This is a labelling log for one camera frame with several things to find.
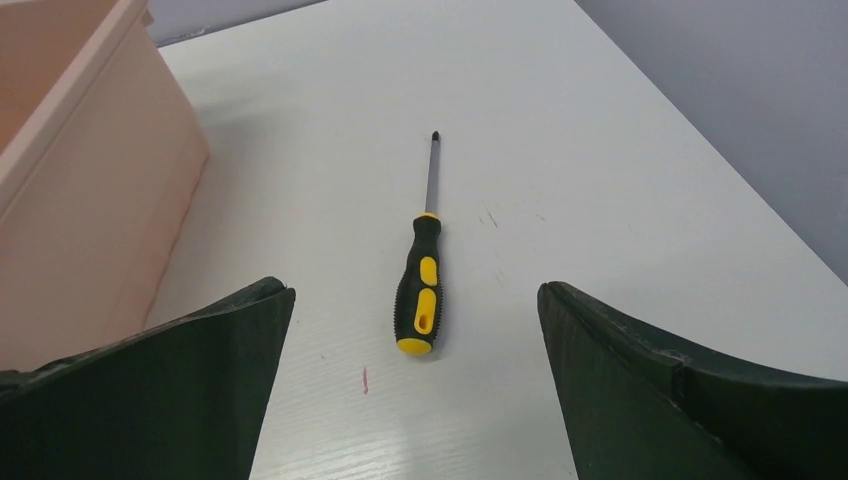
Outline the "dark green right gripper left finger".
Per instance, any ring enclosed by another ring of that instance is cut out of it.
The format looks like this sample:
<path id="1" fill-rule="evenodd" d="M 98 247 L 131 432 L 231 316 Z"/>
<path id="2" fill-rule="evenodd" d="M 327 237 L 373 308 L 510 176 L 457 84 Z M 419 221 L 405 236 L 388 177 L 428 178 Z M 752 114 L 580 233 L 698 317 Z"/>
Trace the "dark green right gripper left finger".
<path id="1" fill-rule="evenodd" d="M 266 277 L 110 345 L 1 375 L 5 479 L 246 479 L 296 293 Z"/>

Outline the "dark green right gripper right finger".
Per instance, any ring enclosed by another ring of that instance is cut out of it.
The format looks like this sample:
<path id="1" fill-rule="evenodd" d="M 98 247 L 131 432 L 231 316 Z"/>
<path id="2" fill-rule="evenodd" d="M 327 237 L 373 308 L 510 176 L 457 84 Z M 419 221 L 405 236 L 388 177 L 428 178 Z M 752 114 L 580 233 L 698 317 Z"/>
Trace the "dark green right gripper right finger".
<path id="1" fill-rule="evenodd" d="M 582 479 L 843 479 L 847 385 L 759 365 L 564 282 L 537 308 Z"/>

